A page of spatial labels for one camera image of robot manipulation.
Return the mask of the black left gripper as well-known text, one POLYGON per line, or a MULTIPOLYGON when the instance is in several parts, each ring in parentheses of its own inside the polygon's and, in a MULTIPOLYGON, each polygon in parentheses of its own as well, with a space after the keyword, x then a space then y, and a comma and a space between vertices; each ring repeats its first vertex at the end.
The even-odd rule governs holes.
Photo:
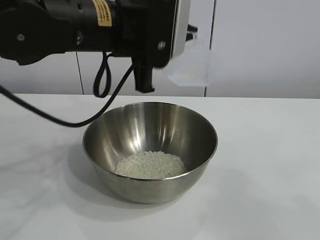
MULTIPOLYGON (((117 0, 120 22, 119 56, 130 57, 136 91, 154 91, 153 69, 164 68, 172 58, 177 2, 175 0, 117 0)), ((186 41, 198 27, 188 24, 186 41)))

